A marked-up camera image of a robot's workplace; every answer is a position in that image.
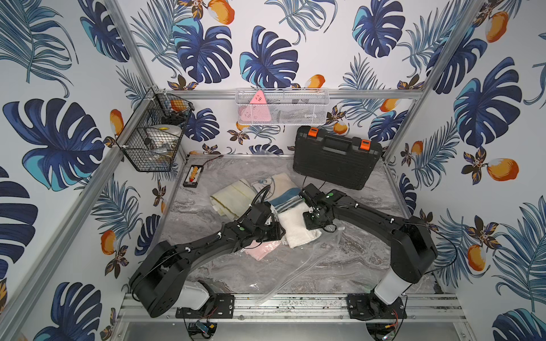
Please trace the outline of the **pink towel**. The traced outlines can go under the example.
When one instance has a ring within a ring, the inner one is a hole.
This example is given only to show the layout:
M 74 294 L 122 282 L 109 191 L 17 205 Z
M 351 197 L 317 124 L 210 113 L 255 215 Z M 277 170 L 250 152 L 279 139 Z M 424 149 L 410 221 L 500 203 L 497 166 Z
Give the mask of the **pink towel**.
M 249 247 L 244 248 L 243 252 L 252 257 L 253 259 L 260 261 L 268 254 L 276 250 L 280 246 L 281 241 L 263 242 L 259 243 L 253 241 Z

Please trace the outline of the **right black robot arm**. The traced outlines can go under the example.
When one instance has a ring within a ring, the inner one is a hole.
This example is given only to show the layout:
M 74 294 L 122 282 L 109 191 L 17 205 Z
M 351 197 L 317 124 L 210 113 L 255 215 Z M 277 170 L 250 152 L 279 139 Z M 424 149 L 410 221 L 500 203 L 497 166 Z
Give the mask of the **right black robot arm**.
M 303 214 L 308 230 L 324 229 L 340 220 L 372 234 L 390 248 L 390 268 L 371 292 L 374 301 L 394 304 L 437 259 L 429 230 L 417 217 L 382 213 L 339 190 L 323 193 L 313 184 L 304 187 L 299 195 L 311 209 Z

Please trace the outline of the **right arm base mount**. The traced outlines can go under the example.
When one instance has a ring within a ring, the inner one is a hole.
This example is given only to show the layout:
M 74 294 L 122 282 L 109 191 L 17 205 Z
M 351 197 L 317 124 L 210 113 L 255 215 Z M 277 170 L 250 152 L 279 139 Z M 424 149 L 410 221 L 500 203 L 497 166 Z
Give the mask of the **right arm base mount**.
M 350 319 L 372 321 L 376 319 L 406 318 L 405 303 L 398 297 L 393 303 L 382 302 L 374 293 L 348 294 L 346 298 Z

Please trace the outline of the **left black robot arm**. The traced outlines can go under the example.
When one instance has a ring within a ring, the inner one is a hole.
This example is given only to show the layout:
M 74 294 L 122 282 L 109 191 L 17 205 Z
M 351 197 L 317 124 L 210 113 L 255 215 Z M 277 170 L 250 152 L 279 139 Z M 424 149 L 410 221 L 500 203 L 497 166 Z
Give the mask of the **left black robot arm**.
M 175 305 L 193 270 L 216 257 L 246 249 L 253 242 L 281 240 L 284 234 L 270 203 L 252 204 L 242 217 L 200 240 L 177 245 L 158 243 L 129 280 L 129 288 L 149 316 L 157 318 Z

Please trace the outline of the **clear plastic vacuum bag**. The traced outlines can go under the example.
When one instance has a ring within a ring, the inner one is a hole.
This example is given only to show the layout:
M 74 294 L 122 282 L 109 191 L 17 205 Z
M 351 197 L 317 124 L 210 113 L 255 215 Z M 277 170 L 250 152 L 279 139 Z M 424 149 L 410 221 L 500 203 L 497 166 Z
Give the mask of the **clear plastic vacuum bag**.
M 273 157 L 205 161 L 196 188 L 180 188 L 164 239 L 174 244 L 226 233 L 234 223 L 242 244 L 189 274 L 193 284 L 226 294 L 338 294 L 337 263 L 344 226 L 309 231 L 300 183 L 289 160 Z

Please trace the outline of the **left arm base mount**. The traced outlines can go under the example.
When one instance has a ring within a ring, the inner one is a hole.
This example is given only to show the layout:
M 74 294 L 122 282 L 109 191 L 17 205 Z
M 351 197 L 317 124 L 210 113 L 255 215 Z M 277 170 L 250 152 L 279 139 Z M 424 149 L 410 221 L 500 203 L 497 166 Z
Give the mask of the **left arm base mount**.
M 216 293 L 204 282 L 187 282 L 174 306 L 179 319 L 231 319 L 235 296 Z

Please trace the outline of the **blue white patterned towel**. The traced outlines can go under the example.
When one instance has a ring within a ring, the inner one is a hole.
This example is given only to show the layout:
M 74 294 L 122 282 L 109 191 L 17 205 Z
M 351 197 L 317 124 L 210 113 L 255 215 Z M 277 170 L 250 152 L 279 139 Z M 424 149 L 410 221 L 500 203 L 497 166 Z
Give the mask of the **blue white patterned towel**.
M 270 191 L 265 200 L 273 205 L 278 213 L 290 210 L 303 202 L 299 196 L 300 188 L 293 183 L 286 173 L 269 176 L 251 184 L 256 192 L 259 192 L 267 185 L 270 186 Z

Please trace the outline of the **cream striped towel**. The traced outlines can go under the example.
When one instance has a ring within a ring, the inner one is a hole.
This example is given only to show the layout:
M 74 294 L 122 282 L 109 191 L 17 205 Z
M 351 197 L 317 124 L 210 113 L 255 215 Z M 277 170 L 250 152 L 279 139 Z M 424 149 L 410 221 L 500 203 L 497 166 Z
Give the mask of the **cream striped towel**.
M 246 212 L 256 194 L 255 189 L 245 179 L 240 179 L 212 194 L 210 201 L 220 216 L 234 220 Z

